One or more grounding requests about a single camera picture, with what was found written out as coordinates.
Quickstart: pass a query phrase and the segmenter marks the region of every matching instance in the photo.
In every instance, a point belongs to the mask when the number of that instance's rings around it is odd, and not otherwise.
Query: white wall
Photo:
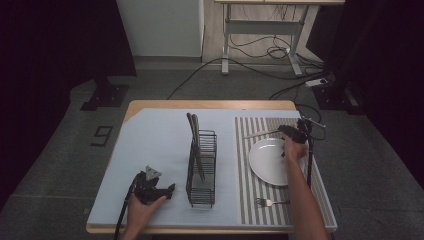
[[[133,56],[201,56],[203,0],[117,3]]]

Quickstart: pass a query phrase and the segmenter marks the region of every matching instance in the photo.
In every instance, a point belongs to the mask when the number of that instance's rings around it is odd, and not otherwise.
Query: human hand
[[[283,149],[287,161],[297,161],[306,155],[306,145],[300,144],[291,139],[286,134],[283,134],[284,144]]]
[[[146,227],[155,211],[166,201],[166,196],[158,198],[151,205],[142,204],[134,193],[131,193],[128,202],[127,226],[121,240],[136,239],[138,234]]]

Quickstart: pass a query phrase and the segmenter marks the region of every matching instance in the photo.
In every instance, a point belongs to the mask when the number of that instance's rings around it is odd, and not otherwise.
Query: fork
[[[290,203],[290,200],[274,202],[270,199],[256,198],[255,203],[260,207],[271,207],[274,204],[288,204]]]

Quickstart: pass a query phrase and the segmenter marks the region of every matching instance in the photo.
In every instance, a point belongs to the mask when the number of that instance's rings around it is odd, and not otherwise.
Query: wooden table edge
[[[134,100],[128,105],[123,123],[144,108],[296,111],[294,103],[289,100]]]
[[[104,226],[87,224],[86,230],[89,233],[107,234],[115,233],[115,225]],[[207,226],[174,226],[174,227],[152,227],[143,230],[143,234],[289,234],[293,233],[293,227],[207,227]]]

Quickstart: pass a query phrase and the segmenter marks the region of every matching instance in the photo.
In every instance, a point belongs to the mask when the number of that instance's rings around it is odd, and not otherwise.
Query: white plate
[[[286,159],[283,154],[284,140],[267,138],[256,142],[249,153],[249,163],[253,172],[262,180],[276,186],[286,186],[287,172]],[[300,169],[304,169],[305,162],[299,161]]]

